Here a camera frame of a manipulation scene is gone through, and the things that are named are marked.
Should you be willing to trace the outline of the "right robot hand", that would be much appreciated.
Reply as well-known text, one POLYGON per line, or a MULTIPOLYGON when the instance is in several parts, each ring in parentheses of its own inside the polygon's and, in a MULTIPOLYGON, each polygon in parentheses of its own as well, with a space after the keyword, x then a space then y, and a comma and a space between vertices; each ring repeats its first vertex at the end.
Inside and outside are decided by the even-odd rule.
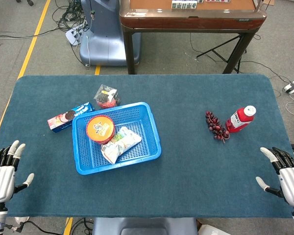
POLYGON ((260 151, 269 159, 280 182, 280 189, 267 185, 261 177, 256 177, 258 185, 266 192, 284 198, 294 207, 294 159, 286 151, 276 147, 267 149, 261 147, 260 151))

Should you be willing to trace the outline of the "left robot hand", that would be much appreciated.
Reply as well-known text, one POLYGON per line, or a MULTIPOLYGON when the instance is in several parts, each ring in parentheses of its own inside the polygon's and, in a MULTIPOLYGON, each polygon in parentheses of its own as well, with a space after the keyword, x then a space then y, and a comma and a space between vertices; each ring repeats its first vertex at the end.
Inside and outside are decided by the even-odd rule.
POLYGON ((0 203, 9 201, 15 193, 29 187, 35 174, 30 173, 20 185, 15 185, 18 165, 25 149, 25 144, 15 140, 11 145, 0 150, 0 203))

